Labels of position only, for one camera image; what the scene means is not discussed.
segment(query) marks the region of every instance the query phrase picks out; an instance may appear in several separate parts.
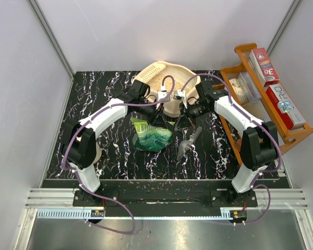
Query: green bag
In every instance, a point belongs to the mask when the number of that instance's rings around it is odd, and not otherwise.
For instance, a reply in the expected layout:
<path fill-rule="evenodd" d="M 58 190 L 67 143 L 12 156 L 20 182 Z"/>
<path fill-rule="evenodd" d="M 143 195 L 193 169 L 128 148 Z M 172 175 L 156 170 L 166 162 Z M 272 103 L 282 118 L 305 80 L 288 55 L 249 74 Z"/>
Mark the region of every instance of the green bag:
<path fill-rule="evenodd" d="M 147 121 L 132 117 L 136 134 L 132 139 L 134 149 L 142 151 L 159 152 L 172 143 L 172 132 L 169 129 L 154 127 L 147 124 Z"/>

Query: red and white box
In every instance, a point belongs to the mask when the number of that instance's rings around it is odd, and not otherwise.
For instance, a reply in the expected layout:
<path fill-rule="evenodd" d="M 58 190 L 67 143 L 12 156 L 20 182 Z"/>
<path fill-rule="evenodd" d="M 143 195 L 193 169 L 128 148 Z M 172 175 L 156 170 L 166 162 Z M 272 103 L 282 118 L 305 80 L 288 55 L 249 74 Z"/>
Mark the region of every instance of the red and white box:
<path fill-rule="evenodd" d="M 265 48 L 253 48 L 250 52 L 249 59 L 262 86 L 268 87 L 269 85 L 278 83 L 280 78 Z"/>
<path fill-rule="evenodd" d="M 306 123 L 297 107 L 279 83 L 269 86 L 266 90 L 266 94 L 282 118 L 287 129 L 298 129 Z"/>

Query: black marble tabletop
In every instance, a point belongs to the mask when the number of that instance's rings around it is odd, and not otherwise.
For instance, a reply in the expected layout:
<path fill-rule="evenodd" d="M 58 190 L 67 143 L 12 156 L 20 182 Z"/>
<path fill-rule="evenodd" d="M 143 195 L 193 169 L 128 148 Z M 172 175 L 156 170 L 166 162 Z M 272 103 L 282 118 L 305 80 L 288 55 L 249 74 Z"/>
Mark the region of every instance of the black marble tabletop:
<path fill-rule="evenodd" d="M 196 71 L 214 73 L 218 71 Z M 63 123 L 68 119 L 78 121 L 104 106 L 112 96 L 131 85 L 138 71 L 90 71 L 76 73 L 73 87 L 66 106 Z M 222 127 L 219 116 L 207 114 L 197 119 L 196 127 L 203 128 L 195 142 L 195 149 L 187 156 L 176 160 L 178 145 L 188 139 L 193 129 L 188 129 L 183 137 L 173 135 L 173 143 L 158 153 L 134 150 L 132 138 L 135 128 L 131 113 L 115 122 L 98 138 L 102 158 L 96 165 L 101 179 L 232 179 L 238 169 L 234 152 Z M 55 144 L 47 179 L 74 179 L 70 171 L 61 168 L 62 156 L 59 152 L 63 126 Z"/>

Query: white bowl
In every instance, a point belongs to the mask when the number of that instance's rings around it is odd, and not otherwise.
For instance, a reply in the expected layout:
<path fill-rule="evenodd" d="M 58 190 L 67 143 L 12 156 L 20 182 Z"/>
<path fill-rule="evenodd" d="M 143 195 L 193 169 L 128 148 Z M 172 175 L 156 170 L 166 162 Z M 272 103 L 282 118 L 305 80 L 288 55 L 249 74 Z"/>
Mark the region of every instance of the white bowl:
<path fill-rule="evenodd" d="M 178 82 L 182 86 L 189 80 L 190 77 L 196 75 L 191 70 L 187 69 L 186 67 L 182 65 L 177 64 L 170 64 L 166 61 L 156 61 L 146 67 L 143 71 L 141 71 L 134 79 L 139 80 L 143 83 L 146 83 L 148 85 L 155 84 L 155 79 L 159 78 L 160 75 L 172 75 L 176 82 Z M 187 85 L 186 89 L 186 96 L 187 99 L 190 97 L 198 98 L 198 94 L 195 88 L 195 85 L 200 83 L 200 77 L 193 78 Z M 155 96 L 158 96 L 158 90 L 151 88 L 151 92 L 149 94 L 148 100 L 150 102 L 155 101 Z M 171 95 L 171 101 L 164 103 L 164 113 L 170 117 L 179 117 L 179 100 L 173 99 L 174 93 Z M 194 98 L 189 100 L 190 104 L 193 104 L 195 102 Z"/>

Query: gray scoop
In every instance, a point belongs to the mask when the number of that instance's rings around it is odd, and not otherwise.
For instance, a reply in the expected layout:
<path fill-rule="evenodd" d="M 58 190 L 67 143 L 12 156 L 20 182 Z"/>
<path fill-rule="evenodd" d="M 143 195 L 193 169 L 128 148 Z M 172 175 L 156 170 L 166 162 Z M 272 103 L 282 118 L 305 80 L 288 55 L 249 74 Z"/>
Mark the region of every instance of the gray scoop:
<path fill-rule="evenodd" d="M 196 132 L 190 136 L 189 140 L 183 140 L 179 144 L 178 152 L 177 152 L 177 160 L 180 160 L 190 147 L 194 145 L 195 140 L 199 136 L 202 131 L 202 127 L 198 127 Z"/>

